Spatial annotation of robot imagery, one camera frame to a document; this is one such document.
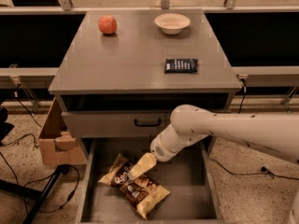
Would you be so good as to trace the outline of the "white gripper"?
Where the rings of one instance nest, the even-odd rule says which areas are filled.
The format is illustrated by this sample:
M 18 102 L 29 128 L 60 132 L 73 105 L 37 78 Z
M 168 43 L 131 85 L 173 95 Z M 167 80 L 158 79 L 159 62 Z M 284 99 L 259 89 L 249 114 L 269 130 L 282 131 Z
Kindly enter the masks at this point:
M 196 133 L 195 130 L 181 131 L 169 124 L 150 144 L 150 152 L 144 154 L 130 170 L 128 177 L 135 180 L 153 168 L 158 161 L 170 161 L 185 147 L 205 139 L 207 134 Z

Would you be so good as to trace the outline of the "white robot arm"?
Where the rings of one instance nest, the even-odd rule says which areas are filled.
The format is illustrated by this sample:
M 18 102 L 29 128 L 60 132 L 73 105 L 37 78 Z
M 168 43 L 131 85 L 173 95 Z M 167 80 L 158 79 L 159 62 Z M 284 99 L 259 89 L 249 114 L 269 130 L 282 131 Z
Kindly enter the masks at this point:
M 138 161 L 129 178 L 137 179 L 157 161 L 169 161 L 183 148 L 210 135 L 285 161 L 299 162 L 298 115 L 213 113 L 194 105 L 180 105 L 172 111 L 170 124 L 151 142 L 151 154 Z

